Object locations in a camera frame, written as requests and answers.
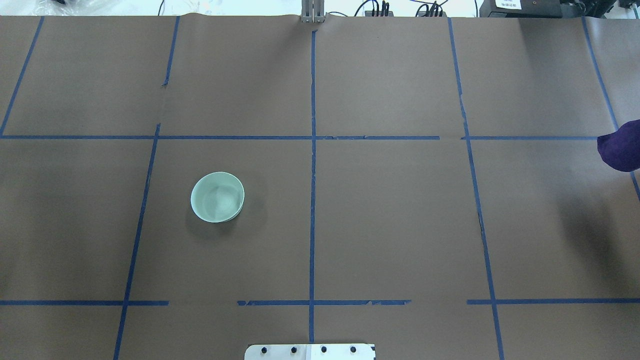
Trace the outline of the purple cloth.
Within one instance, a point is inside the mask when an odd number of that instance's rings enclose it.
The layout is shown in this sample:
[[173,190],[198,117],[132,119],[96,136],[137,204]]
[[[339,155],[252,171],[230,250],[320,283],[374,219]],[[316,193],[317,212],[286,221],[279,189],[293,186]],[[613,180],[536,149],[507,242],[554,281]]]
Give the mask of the purple cloth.
[[640,121],[624,123],[618,130],[596,139],[602,161],[622,173],[640,168]]

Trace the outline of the black desktop box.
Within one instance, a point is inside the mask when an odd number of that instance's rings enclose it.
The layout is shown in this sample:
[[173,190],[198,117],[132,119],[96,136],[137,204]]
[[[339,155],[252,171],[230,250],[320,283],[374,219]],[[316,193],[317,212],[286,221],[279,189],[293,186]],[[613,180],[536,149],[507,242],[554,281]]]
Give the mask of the black desktop box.
[[592,0],[485,0],[478,9],[480,18],[580,18]]

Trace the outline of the pale green bowl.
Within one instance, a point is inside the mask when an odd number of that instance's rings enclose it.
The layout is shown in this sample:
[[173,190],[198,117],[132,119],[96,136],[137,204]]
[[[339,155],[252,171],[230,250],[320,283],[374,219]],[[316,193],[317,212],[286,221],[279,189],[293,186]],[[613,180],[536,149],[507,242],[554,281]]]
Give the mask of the pale green bowl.
[[217,171],[203,176],[190,192],[190,207],[206,223],[226,223],[242,212],[243,183],[233,174]]

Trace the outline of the aluminium frame post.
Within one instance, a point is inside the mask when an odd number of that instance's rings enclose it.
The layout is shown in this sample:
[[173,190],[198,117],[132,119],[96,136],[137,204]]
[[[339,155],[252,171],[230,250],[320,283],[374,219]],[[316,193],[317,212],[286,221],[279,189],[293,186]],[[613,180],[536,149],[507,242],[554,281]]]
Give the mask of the aluminium frame post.
[[302,0],[301,22],[305,24],[320,24],[326,20],[324,0]]

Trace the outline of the white pedestal base plate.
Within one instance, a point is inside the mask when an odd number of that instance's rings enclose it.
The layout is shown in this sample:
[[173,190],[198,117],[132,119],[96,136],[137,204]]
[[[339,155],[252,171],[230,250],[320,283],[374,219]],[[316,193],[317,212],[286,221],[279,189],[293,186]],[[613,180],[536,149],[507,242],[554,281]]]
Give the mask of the white pedestal base plate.
[[245,360],[375,360],[374,344],[299,343],[252,344],[244,353]]

